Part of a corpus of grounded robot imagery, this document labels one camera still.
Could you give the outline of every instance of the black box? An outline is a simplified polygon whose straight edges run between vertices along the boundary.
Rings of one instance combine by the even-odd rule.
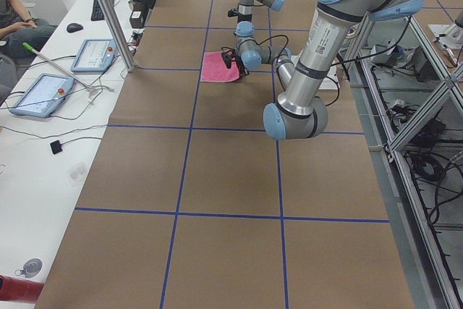
[[[146,17],[148,16],[148,6],[141,1],[133,3],[133,10],[130,15],[130,25],[132,28],[143,28]]]

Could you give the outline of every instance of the keyboard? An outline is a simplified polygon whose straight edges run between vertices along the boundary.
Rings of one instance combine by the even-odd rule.
[[[104,20],[104,14],[101,10],[100,4],[98,3],[98,0],[93,0],[92,16],[90,19],[92,21]]]

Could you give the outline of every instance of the red object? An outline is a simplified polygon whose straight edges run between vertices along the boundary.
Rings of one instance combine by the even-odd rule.
[[[43,289],[41,282],[10,278],[0,275],[0,300],[35,303]]]

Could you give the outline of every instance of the jeans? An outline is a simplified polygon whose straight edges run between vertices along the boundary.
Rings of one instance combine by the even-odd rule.
[[[0,47],[0,52],[6,54],[10,58],[25,58],[33,56],[34,54],[28,51],[22,43],[28,43],[37,51],[40,51],[47,40],[51,37],[51,34],[56,29],[56,26],[49,25],[46,20],[38,18],[35,20],[37,28],[23,28],[18,31],[5,35],[2,40],[6,41],[5,46]]]

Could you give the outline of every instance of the pink cloth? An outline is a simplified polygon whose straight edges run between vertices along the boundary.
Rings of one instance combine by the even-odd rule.
[[[201,82],[231,82],[239,79],[237,65],[232,62],[231,69],[227,69],[221,52],[206,52],[203,57]]]

